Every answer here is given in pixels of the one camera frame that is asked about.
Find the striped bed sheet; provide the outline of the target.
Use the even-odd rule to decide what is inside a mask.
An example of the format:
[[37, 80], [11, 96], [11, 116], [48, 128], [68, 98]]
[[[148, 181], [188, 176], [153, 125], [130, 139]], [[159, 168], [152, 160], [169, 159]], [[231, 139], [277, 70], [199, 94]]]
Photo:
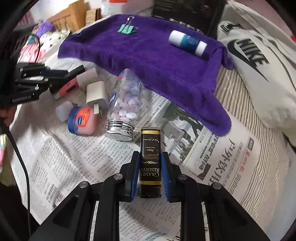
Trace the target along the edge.
[[294, 150], [280, 130], [262, 124], [236, 70], [220, 69], [215, 96], [260, 142], [259, 158], [241, 205], [270, 240], [294, 240]]

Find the wooden box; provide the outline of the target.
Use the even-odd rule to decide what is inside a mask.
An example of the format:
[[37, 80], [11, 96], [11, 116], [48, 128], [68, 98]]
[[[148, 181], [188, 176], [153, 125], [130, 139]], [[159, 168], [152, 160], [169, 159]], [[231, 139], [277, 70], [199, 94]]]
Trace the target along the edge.
[[72, 33], [85, 26], [86, 12], [89, 4], [85, 1], [75, 1], [69, 6], [47, 19], [53, 23], [56, 30], [70, 30]]

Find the white USB wall charger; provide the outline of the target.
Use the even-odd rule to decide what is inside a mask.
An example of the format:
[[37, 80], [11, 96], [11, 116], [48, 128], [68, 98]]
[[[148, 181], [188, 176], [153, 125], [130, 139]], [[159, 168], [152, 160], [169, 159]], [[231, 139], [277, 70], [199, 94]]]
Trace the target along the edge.
[[93, 108], [94, 114], [102, 114], [108, 109], [108, 93], [103, 81], [98, 81], [87, 86], [86, 104]]

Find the pink Vaseline jar blue lid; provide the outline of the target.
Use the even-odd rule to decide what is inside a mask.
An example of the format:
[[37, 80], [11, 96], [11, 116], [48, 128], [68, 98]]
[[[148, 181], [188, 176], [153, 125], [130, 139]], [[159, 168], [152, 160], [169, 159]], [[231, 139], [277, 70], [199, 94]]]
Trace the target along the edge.
[[95, 133], [98, 124], [98, 116], [90, 107], [76, 106], [68, 116], [68, 130], [78, 136], [89, 136]]

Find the small white eraser block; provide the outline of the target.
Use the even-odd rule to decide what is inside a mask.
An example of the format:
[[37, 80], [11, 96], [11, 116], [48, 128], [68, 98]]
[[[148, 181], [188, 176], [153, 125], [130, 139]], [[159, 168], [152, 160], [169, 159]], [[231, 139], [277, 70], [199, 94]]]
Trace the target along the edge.
[[73, 104], [69, 101], [63, 102], [55, 109], [56, 117], [60, 122], [65, 122], [68, 119], [69, 113], [73, 109]]

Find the white Nike tote bag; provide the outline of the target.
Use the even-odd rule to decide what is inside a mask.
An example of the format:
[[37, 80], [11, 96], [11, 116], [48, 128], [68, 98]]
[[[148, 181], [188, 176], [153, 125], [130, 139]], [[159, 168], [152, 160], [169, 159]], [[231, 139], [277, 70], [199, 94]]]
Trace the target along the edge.
[[228, 1], [217, 28], [253, 107], [295, 145], [295, 42], [253, 9]]

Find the black printed box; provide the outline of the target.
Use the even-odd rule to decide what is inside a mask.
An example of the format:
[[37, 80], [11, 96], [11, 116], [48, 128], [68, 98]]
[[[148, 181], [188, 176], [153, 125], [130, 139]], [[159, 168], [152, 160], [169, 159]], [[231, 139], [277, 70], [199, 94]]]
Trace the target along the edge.
[[179, 23], [214, 39], [227, 1], [155, 1], [152, 16]]

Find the purple fleece towel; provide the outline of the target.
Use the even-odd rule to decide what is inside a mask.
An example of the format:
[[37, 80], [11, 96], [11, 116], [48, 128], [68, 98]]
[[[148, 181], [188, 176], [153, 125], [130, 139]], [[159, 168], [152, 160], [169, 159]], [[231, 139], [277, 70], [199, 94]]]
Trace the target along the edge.
[[[127, 15], [114, 15], [70, 35], [60, 45], [59, 58], [90, 61], [113, 75], [131, 69], [143, 85], [167, 98], [200, 121], [215, 135], [226, 135], [231, 120], [215, 97], [221, 67], [234, 65], [219, 41], [177, 23], [136, 16], [136, 32], [122, 34], [119, 28]], [[206, 43], [201, 57], [169, 43], [177, 30]]]

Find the green binder clip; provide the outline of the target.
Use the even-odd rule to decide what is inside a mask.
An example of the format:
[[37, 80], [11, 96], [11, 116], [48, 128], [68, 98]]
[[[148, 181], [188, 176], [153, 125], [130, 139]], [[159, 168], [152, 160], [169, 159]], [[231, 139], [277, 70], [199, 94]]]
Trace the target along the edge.
[[125, 35], [131, 35], [137, 32], [139, 28], [132, 25], [134, 18], [134, 16], [129, 16], [126, 23], [122, 24], [117, 32]]

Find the clear candy jar silver lid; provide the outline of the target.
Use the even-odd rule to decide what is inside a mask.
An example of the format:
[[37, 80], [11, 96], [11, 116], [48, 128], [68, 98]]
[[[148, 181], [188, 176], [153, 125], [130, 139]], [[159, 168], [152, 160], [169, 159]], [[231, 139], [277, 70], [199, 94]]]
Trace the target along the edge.
[[116, 78], [109, 100], [105, 133], [116, 141], [131, 141], [142, 104], [142, 82], [131, 69]]

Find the newspaper sheet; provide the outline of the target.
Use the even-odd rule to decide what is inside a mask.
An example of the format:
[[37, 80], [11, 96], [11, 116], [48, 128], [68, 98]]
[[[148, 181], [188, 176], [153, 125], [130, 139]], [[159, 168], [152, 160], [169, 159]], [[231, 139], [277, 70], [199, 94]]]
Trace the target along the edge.
[[66, 101], [83, 106], [86, 95], [74, 90], [55, 100], [46, 92], [38, 101], [20, 105], [11, 125], [29, 176], [23, 175], [16, 156], [11, 158], [13, 173], [23, 203], [37, 222], [42, 223], [80, 182], [94, 184], [118, 173], [140, 149], [144, 126], [160, 128], [162, 151], [182, 172], [203, 184], [220, 183], [237, 201], [245, 194], [260, 142], [237, 118], [231, 118], [231, 131], [218, 137], [174, 103], [144, 89], [132, 140], [123, 142], [104, 135], [104, 116], [93, 135], [70, 133], [55, 115], [56, 107]]

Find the pink highlighter pen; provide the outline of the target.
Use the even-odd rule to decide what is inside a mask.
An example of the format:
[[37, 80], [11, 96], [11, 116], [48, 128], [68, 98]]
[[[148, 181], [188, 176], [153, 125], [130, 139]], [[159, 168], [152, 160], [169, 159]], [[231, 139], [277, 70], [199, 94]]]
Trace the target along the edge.
[[66, 83], [55, 95], [55, 99], [58, 100], [61, 97], [66, 96], [70, 91], [80, 88], [86, 91], [87, 86], [98, 82], [99, 77], [97, 69], [95, 67], [86, 70], [85, 72], [77, 75], [75, 78]]

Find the black gold Grand Reserve box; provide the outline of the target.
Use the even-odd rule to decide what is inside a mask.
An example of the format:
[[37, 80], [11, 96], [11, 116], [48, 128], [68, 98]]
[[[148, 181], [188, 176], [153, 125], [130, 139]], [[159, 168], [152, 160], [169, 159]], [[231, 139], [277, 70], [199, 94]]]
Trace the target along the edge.
[[144, 127], [140, 136], [139, 191], [140, 197], [160, 198], [162, 186], [161, 131]]

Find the white blue roll-on bottle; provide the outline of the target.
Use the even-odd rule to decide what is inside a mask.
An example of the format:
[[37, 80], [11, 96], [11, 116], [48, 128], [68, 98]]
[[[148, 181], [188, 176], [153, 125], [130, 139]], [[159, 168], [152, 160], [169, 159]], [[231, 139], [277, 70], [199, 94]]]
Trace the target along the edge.
[[201, 57], [207, 48], [207, 43], [176, 30], [170, 33], [169, 43], [198, 57]]

